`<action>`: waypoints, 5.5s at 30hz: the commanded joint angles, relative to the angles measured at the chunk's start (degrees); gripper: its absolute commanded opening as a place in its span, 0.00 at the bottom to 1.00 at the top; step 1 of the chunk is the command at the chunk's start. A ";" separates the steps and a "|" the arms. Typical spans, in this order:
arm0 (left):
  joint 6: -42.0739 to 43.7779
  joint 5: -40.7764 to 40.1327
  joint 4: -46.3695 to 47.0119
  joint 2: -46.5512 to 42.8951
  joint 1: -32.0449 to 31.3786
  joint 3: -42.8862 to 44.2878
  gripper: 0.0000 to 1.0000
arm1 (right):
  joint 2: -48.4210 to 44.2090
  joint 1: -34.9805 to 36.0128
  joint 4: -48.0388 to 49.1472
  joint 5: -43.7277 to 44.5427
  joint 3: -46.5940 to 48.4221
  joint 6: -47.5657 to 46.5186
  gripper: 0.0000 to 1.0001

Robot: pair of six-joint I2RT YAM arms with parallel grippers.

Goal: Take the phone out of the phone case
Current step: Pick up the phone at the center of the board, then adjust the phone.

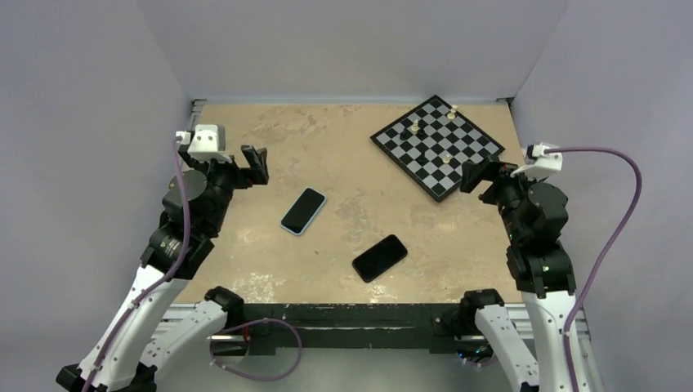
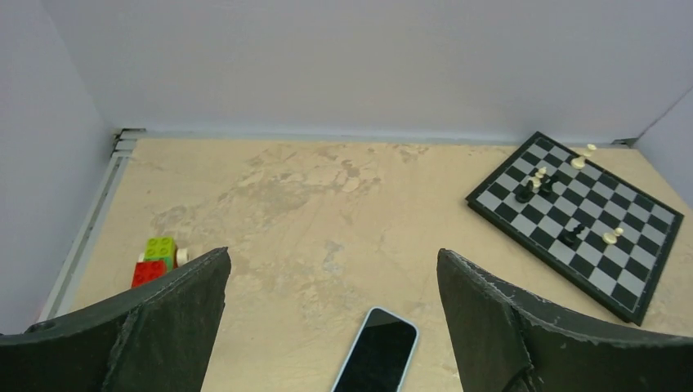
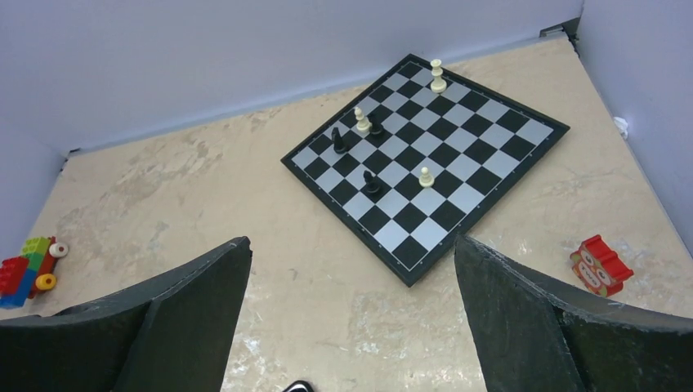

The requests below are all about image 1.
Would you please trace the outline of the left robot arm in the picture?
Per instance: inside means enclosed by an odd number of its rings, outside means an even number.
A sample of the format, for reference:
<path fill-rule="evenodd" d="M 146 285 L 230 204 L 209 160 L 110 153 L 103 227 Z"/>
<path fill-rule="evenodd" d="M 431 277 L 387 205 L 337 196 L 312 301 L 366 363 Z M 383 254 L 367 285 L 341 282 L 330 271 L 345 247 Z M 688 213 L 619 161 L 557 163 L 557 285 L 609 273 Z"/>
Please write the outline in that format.
<path fill-rule="evenodd" d="M 154 334 L 214 248 L 234 191 L 269 181 L 266 149 L 242 146 L 247 167 L 239 167 L 233 157 L 198 162 L 185 146 L 175 151 L 177 173 L 163 197 L 159 227 L 103 337 L 80 363 L 57 374 L 56 383 L 67 391 L 155 391 L 175 355 L 217 329 L 232 334 L 243 326 L 242 299 L 215 287 L 200 311 L 165 334 Z"/>

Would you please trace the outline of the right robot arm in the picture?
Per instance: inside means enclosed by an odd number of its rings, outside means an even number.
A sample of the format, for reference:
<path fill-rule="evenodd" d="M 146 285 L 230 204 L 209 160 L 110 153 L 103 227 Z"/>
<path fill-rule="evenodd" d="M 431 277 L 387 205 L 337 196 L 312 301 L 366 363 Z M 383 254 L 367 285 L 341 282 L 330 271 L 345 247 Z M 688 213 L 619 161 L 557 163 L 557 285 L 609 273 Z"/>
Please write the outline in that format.
<path fill-rule="evenodd" d="M 495 205 L 509 238 L 507 267 L 530 320 L 531 353 L 494 289 L 466 292 L 457 320 L 491 344 L 515 391 L 589 391 L 581 362 L 579 337 L 571 310 L 576 304 L 572 262 L 559 242 L 568 221 L 568 198 L 536 174 L 538 164 L 518 167 L 495 157 L 462 165 L 460 189 L 471 193 L 483 180 L 480 195 Z"/>

